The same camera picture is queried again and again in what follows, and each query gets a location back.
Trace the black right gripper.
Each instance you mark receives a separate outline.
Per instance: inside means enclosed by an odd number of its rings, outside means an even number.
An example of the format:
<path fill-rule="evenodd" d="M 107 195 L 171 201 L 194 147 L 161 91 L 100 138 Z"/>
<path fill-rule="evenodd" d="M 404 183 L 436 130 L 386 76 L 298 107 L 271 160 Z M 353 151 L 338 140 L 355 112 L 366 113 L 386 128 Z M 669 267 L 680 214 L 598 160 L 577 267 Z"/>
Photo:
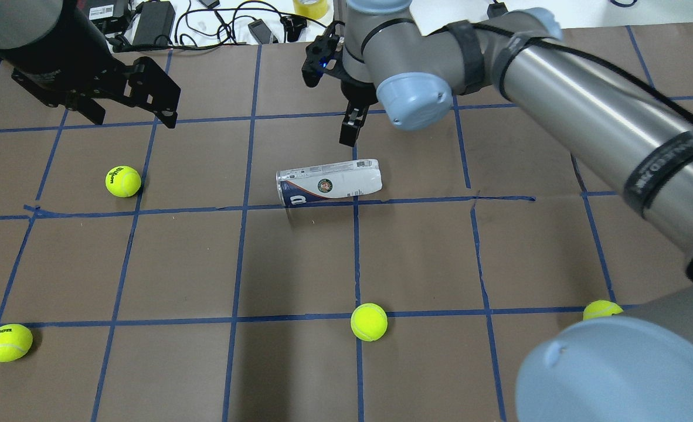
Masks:
<path fill-rule="evenodd" d="M 369 107 L 379 102 L 373 83 L 356 83 L 342 80 L 341 93 L 347 100 L 347 108 L 339 129 L 339 144 L 355 147 L 367 118 Z"/>

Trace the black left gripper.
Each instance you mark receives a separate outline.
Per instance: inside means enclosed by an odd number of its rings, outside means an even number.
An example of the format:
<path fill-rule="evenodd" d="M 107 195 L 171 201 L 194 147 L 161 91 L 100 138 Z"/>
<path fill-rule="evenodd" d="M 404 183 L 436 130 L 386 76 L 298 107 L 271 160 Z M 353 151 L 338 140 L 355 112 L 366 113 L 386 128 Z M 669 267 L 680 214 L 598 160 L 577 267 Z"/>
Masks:
<path fill-rule="evenodd" d="M 46 12 L 51 24 L 36 24 L 43 33 L 1 49 L 1 59 L 17 71 L 22 86 L 48 106 L 64 105 L 95 125 L 106 110 L 95 98 L 125 102 L 153 113 L 169 129 L 176 126 L 181 89 L 150 57 L 127 65 L 114 58 L 106 38 L 76 6 Z"/>

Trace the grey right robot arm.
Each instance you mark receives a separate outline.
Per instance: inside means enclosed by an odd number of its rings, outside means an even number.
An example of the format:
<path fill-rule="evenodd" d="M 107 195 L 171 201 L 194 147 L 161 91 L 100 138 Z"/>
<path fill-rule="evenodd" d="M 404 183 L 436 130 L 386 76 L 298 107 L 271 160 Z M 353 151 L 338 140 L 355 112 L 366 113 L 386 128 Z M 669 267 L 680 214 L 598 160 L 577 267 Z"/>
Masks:
<path fill-rule="evenodd" d="M 339 67 L 400 130 L 493 86 L 600 176 L 684 259 L 692 284 L 576 323 L 526 356 L 521 421 L 693 421 L 693 114 L 625 70 L 564 45 L 553 14 L 510 11 L 422 34 L 409 1 L 346 1 Z"/>

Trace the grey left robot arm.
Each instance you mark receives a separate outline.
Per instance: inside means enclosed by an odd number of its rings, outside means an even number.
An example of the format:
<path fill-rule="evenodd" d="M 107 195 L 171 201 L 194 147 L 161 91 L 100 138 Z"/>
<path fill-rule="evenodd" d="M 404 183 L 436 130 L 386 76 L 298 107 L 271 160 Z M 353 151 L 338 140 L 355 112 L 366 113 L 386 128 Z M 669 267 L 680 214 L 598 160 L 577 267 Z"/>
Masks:
<path fill-rule="evenodd" d="M 47 107 L 101 125 L 99 99 L 138 107 L 175 128 L 180 87 L 150 57 L 118 60 L 75 1 L 0 1 L 0 58 L 12 80 Z"/>

